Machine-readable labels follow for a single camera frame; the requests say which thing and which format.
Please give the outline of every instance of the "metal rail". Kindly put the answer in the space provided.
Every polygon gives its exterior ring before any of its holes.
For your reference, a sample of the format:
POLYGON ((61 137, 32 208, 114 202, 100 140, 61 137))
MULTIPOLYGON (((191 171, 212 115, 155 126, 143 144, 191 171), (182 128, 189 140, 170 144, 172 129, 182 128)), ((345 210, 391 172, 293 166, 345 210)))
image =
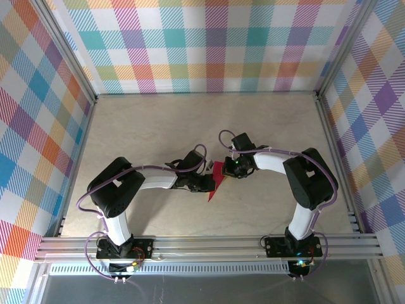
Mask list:
MULTIPOLYGON (((296 258, 266 258, 260 246, 261 236, 196 236, 151 237, 155 239, 151 262, 262 262, 296 260, 296 258)), ((328 259, 353 260, 382 258, 382 251, 374 234, 329 234, 328 259)), ((84 262, 85 237, 45 237, 35 261, 84 262)), ((88 254, 95 258, 97 238, 92 238, 88 254)))

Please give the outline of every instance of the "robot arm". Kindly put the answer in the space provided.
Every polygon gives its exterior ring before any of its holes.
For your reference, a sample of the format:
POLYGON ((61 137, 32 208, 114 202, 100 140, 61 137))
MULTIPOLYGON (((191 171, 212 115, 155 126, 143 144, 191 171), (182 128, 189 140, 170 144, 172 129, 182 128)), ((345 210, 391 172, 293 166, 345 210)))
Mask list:
MULTIPOLYGON (((266 146, 256 148, 246 133, 234 137, 232 147, 239 151, 266 148, 266 146)), ((309 148, 302 153, 316 160, 338 186, 335 177, 316 149, 309 148)), ((297 251, 313 236, 311 224, 318 212, 316 207, 330 200, 333 195, 332 185, 318 167, 301 156, 291 157, 270 152, 241 153, 236 159, 226 157, 222 168, 223 175, 236 178, 247 177, 255 170, 272 170, 287 176, 297 206, 294 217, 285 230, 285 243, 291 252, 297 251)))
MULTIPOLYGON (((182 170, 192 168, 202 160, 203 156, 193 150, 183 160, 167 163, 162 167, 182 170)), ((90 191, 93 187, 131 167, 124 157, 115 159, 89 184, 87 190, 90 191)), ((185 187, 191 192, 215 190, 212 175, 201 175, 197 173, 197 170, 186 173, 156 169, 144 169, 142 173, 133 171, 91 195, 93 203, 104 215, 108 238, 117 252, 120 253, 122 250, 120 247, 132 237, 127 225, 125 210, 138 191, 152 188, 179 189, 185 187)))

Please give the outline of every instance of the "gray floor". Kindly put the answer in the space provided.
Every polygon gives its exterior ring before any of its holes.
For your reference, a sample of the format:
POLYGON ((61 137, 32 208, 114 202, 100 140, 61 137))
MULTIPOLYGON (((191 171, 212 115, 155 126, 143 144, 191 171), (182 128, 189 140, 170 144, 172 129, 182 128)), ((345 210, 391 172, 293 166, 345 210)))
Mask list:
MULTIPOLYGON (((101 228, 98 219, 75 208, 89 182, 112 160, 126 157, 134 165, 183 158, 197 143, 208 158, 228 156, 218 133, 247 132, 257 145, 303 151, 318 149, 332 167, 314 99, 309 94, 168 94, 101 98, 86 143, 63 236, 88 236, 101 228)), ((90 199, 83 206, 91 207, 90 199)), ((138 193, 127 210, 135 235, 280 234, 296 202, 287 178, 259 171, 247 179, 227 178, 208 202, 208 194, 164 189, 138 193)), ((351 232, 340 195, 324 209, 316 230, 351 232)))
POLYGON ((139 289, 98 275, 50 275, 41 303, 378 303, 367 261, 360 260, 329 261, 304 282, 280 274, 134 275, 130 280, 139 289))

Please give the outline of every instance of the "wire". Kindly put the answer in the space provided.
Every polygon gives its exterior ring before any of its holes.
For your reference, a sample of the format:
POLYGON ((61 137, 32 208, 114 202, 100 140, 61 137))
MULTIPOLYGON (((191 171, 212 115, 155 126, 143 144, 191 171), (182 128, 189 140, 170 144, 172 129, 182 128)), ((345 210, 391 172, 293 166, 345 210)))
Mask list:
POLYGON ((314 248, 312 248, 312 247, 309 247, 309 251, 311 252, 311 261, 310 261, 310 263, 312 263, 313 261, 314 261, 314 248))
POLYGON ((134 266, 134 263, 136 263, 136 262, 132 262, 132 263, 130 263, 130 264, 126 264, 126 265, 124 265, 123 267, 114 270, 114 272, 121 272, 121 271, 127 269, 127 268, 130 267, 130 266, 134 266))
MULTIPOLYGON (((93 263, 91 262, 91 260, 90 260, 89 254, 88 254, 88 252, 87 252, 87 247, 88 247, 88 245, 89 245, 90 239, 93 238, 94 236, 98 235, 98 234, 101 234, 102 237, 106 235, 104 232, 101 232, 101 231, 97 231, 97 232, 92 233, 92 234, 86 239, 86 242, 85 242, 85 244, 84 244, 84 255, 85 255, 86 260, 88 261, 90 267, 91 267, 97 274, 99 274, 100 276, 102 276, 103 278, 105 278, 105 279, 107 279, 107 280, 110 280, 110 281, 115 282, 115 280, 116 280, 115 278, 111 277, 110 275, 103 274, 100 270, 97 269, 96 266, 94 266, 94 264, 93 264, 93 263)), ((146 297, 145 291, 143 291, 142 288, 141 288, 137 283, 135 283, 135 282, 133 282, 133 281, 129 281, 129 280, 125 280, 125 281, 124 281, 124 280, 121 279, 121 278, 118 278, 117 282, 128 282, 128 283, 130 283, 131 285, 135 286, 135 287, 139 290, 139 292, 141 293, 141 295, 142 295, 142 297, 143 297, 143 299, 144 299, 144 302, 147 303, 147 297, 146 297)))
POLYGON ((196 173, 197 173, 197 174, 202 174, 202 173, 205 171, 206 165, 207 165, 207 161, 205 160, 205 161, 204 161, 204 167, 202 168, 201 172, 199 172, 199 173, 196 172, 196 173))
POLYGON ((325 168, 323 168, 316 160, 314 160, 313 158, 309 157, 308 155, 305 155, 303 153, 299 153, 299 152, 294 152, 294 151, 286 151, 286 150, 279 150, 279 149, 272 149, 272 148, 266 148, 266 149, 255 149, 255 150, 247 150, 247 151, 239 151, 239 150, 234 150, 229 148, 226 144, 223 143, 222 139, 221 139, 221 135, 223 133, 230 133, 235 137, 235 134, 232 131, 229 130, 222 130, 219 134, 218 134, 218 140, 220 141, 220 144, 227 149, 229 152, 233 152, 233 153, 238 153, 238 154, 248 154, 248 153, 258 153, 258 152, 267 152, 267 153, 276 153, 276 154, 283 154, 283 155, 294 155, 294 156, 301 156, 303 158, 305 158, 307 161, 313 163, 315 166, 318 167, 318 169, 323 173, 323 175, 328 179, 332 189, 333 189, 333 198, 325 204, 322 204, 320 206, 318 206, 317 210, 318 212, 315 214, 315 216, 312 219, 311 225, 309 226, 310 230, 313 231, 314 226, 316 221, 318 220, 319 214, 321 212, 322 209, 324 209, 327 206, 332 205, 333 203, 336 202, 337 200, 337 187, 335 185, 335 182, 332 179, 332 176, 330 176, 330 174, 325 170, 325 168))
POLYGON ((144 251, 142 248, 140 248, 140 247, 135 247, 135 248, 132 249, 132 250, 136 250, 137 253, 138 253, 138 257, 139 257, 139 268, 140 268, 142 262, 145 260, 145 257, 146 257, 145 251, 144 251), (141 257, 140 257, 139 252, 142 252, 142 254, 143 254, 143 258, 142 258, 142 259, 141 259, 141 257))
POLYGON ((155 166, 155 165, 146 165, 146 166, 138 166, 138 167, 134 167, 134 168, 128 168, 122 172, 120 172, 119 174, 116 174, 115 176, 113 176, 112 178, 106 180, 105 182, 102 182, 100 185, 97 185, 96 187, 92 188, 90 191, 88 191, 87 193, 83 194, 82 197, 80 197, 78 199, 78 201, 76 202, 76 207, 83 212, 89 212, 89 213, 95 213, 97 214, 103 221, 103 225, 104 225, 104 229, 106 231, 108 231, 107 229, 107 225, 106 225, 106 221, 104 219, 104 215, 102 212, 94 210, 94 209, 86 209, 80 206, 80 204, 83 202, 83 200, 88 197, 89 195, 92 195, 93 193, 95 193, 96 191, 100 190, 102 187, 108 185, 109 183, 115 181, 116 179, 119 179, 120 177, 136 171, 136 170, 144 170, 144 169, 156 169, 156 170, 164 170, 164 171, 170 171, 170 172, 178 172, 178 173, 185 173, 185 172, 190 172, 190 171, 194 171, 195 169, 198 169, 199 167, 201 167, 201 165, 206 161, 206 157, 207 157, 207 148, 205 147, 205 145, 203 144, 197 144, 194 147, 194 150, 196 150, 198 147, 202 147, 204 149, 204 157, 203 159, 194 167, 192 168, 188 168, 188 169, 172 169, 172 168, 168 168, 168 167, 161 167, 161 166, 155 166))
POLYGON ((268 237, 269 237, 269 236, 262 236, 262 237, 260 238, 259 244, 260 244, 260 246, 263 247, 263 249, 266 249, 266 246, 263 246, 263 245, 261 244, 261 242, 262 242, 262 240, 263 240, 264 238, 268 238, 268 237))
POLYGON ((319 264, 319 266, 317 266, 317 268, 315 268, 314 271, 310 272, 305 277, 313 276, 315 273, 320 271, 322 269, 322 267, 325 265, 325 262, 326 262, 327 257, 328 257, 329 244, 328 244, 328 239, 327 239, 326 235, 324 235, 322 232, 315 232, 315 231, 314 231, 314 235, 322 236, 323 239, 325 240, 325 252, 323 253, 323 258, 322 258, 322 261, 319 264))

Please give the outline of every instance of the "metal corner post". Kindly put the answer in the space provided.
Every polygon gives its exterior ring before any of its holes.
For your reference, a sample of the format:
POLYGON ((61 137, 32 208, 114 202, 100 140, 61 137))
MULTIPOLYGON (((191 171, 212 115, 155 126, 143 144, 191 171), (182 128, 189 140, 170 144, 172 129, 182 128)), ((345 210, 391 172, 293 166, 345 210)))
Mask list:
POLYGON ((85 145, 86 145, 86 142, 87 142, 87 138, 89 137, 91 123, 92 123, 93 118, 94 118, 94 113, 96 112, 96 106, 97 106, 97 103, 93 104, 91 106, 91 108, 90 108, 90 112, 89 112, 89 116, 88 116, 88 119, 87 119, 87 124, 86 124, 85 130, 84 130, 84 134, 83 134, 83 137, 82 137, 82 139, 80 141, 80 144, 79 144, 77 157, 76 157, 76 160, 73 163, 73 170, 72 170, 72 174, 71 174, 71 176, 69 178, 68 189, 67 189, 65 197, 63 199, 62 206, 61 206, 61 208, 60 208, 60 210, 58 212, 58 216, 56 218, 55 228, 54 228, 54 231, 53 231, 53 234, 52 234, 53 236, 59 236, 59 230, 60 230, 61 225, 63 223, 63 220, 65 219, 65 216, 66 216, 66 214, 68 212, 69 202, 70 202, 70 199, 72 197, 73 187, 74 187, 74 185, 76 183, 76 178, 77 178, 77 175, 78 175, 80 162, 82 161, 82 157, 83 157, 83 154, 84 154, 84 149, 85 149, 85 145))
POLYGON ((373 12, 378 0, 363 0, 363 3, 356 15, 353 24, 347 31, 342 44, 340 45, 339 51, 336 55, 335 60, 330 65, 327 74, 325 75, 325 80, 323 81, 320 90, 318 92, 319 96, 324 96, 328 91, 329 87, 332 85, 333 80, 336 78, 340 68, 343 65, 347 55, 351 52, 354 43, 360 35, 368 17, 373 12))
POLYGON ((68 64, 72 74, 77 79, 80 87, 85 93, 88 100, 96 103, 97 93, 93 89, 90 81, 88 80, 82 66, 78 62, 75 53, 69 45, 65 35, 63 34, 59 24, 57 23, 51 9, 47 5, 45 0, 30 0, 32 6, 35 8, 40 20, 45 25, 45 28, 51 35, 53 42, 61 53, 62 57, 68 64))
MULTIPOLYGON (((360 212, 354 200, 349 181, 347 180, 347 175, 342 163, 342 159, 339 156, 336 140, 332 132, 332 126, 330 125, 330 122, 327 118, 327 112, 323 104, 323 98, 314 95, 314 100, 322 123, 322 127, 325 131, 325 136, 327 138, 329 150, 332 154, 333 164, 337 171, 337 177, 342 189, 342 193, 344 195, 346 205, 349 211, 352 211, 354 213, 360 232, 362 232, 360 236, 362 236, 366 232, 365 225, 361 219, 360 212)), ((395 291, 393 282, 387 273, 385 260, 383 258, 378 260, 368 259, 368 266, 370 268, 370 273, 380 302, 384 304, 399 303, 398 295, 395 291)))

